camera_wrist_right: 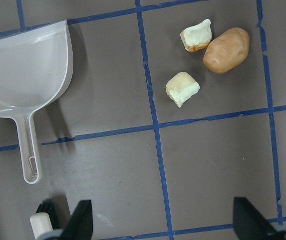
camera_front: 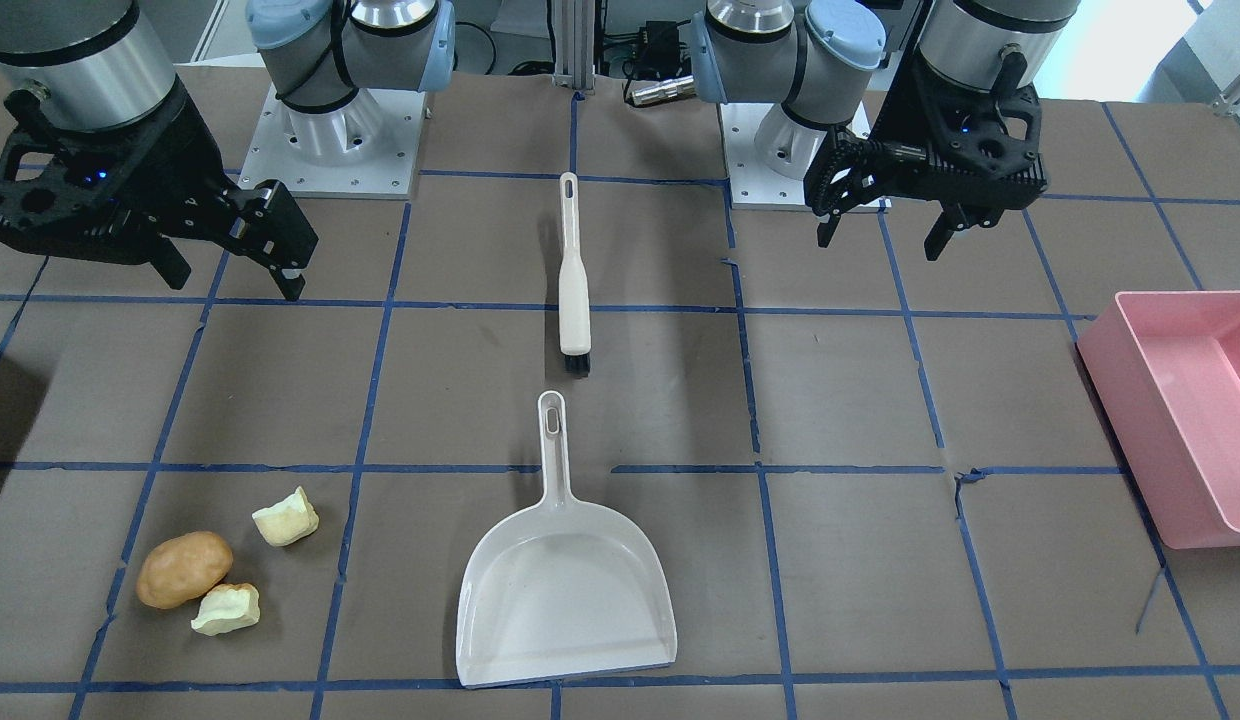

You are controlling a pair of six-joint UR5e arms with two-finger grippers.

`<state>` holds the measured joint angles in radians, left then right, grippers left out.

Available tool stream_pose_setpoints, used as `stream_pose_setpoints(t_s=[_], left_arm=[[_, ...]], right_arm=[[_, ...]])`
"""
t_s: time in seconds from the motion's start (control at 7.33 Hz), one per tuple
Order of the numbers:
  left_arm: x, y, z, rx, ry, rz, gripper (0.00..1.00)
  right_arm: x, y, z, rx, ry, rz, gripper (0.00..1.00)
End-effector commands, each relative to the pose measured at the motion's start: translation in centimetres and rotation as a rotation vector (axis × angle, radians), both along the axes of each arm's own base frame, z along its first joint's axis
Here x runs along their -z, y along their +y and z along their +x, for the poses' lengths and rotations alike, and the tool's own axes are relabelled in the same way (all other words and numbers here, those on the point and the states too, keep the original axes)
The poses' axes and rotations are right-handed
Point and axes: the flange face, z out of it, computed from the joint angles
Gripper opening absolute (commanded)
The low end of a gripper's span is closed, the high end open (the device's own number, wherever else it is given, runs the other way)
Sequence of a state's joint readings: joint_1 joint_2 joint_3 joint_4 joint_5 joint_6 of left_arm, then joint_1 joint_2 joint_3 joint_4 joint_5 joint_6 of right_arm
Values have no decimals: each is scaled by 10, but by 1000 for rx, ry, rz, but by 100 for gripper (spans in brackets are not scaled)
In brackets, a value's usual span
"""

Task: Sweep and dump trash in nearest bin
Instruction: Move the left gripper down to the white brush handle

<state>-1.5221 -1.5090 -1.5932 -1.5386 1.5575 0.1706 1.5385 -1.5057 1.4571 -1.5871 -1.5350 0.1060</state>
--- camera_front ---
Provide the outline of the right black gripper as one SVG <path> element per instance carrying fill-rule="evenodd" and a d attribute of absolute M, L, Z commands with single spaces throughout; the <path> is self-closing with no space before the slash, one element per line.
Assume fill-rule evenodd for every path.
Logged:
<path fill-rule="evenodd" d="M 4 100 L 17 126 L 0 155 L 0 242 L 16 252 L 153 265 L 171 290 L 191 266 L 177 238 L 207 240 L 272 273 L 296 302 L 317 233 L 285 183 L 246 190 L 224 173 L 217 143 L 181 81 L 126 126 L 53 126 L 50 90 L 32 81 Z"/>

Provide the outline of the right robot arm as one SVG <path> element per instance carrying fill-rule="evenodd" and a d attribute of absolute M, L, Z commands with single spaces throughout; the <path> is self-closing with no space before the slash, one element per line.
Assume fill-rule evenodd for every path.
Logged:
<path fill-rule="evenodd" d="M 377 94 L 446 88 L 450 1 L 250 1 L 277 138 L 299 173 L 241 178 L 136 1 L 0 1 L 0 243 L 24 254 L 149 265 L 181 290 L 177 238 L 216 243 L 295 301 L 317 233 L 291 196 L 324 169 L 399 160 Z"/>

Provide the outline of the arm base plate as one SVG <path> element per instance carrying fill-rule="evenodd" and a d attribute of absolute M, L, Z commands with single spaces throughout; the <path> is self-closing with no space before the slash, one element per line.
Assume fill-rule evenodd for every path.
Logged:
<path fill-rule="evenodd" d="M 413 195 L 428 94 L 358 92 L 322 114 L 286 108 L 268 92 L 242 160 L 239 186 L 273 178 L 296 200 L 391 200 Z"/>
<path fill-rule="evenodd" d="M 720 104 L 719 115 L 733 208 L 808 211 L 804 176 L 825 131 L 768 102 Z"/>

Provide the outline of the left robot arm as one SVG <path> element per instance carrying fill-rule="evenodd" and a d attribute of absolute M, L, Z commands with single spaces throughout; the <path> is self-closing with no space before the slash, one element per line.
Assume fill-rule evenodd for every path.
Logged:
<path fill-rule="evenodd" d="M 704 102 L 771 107 L 763 149 L 804 183 L 818 247 L 866 202 L 935 201 L 932 261 L 955 233 L 994 227 L 1048 190 L 1033 78 L 1078 6 L 928 1 L 867 138 L 849 120 L 888 32 L 858 1 L 708 1 L 689 19 L 689 67 Z"/>

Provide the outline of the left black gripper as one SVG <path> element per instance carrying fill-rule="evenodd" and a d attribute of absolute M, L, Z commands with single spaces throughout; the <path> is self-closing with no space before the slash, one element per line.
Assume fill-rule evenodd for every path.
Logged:
<path fill-rule="evenodd" d="M 968 208 L 1024 209 L 1048 188 L 1042 104 L 1024 61 L 998 61 L 991 88 L 966 88 L 926 61 L 905 61 L 870 136 L 831 128 L 804 177 L 827 249 L 844 211 L 892 196 L 941 202 L 923 240 L 936 261 L 968 229 Z"/>

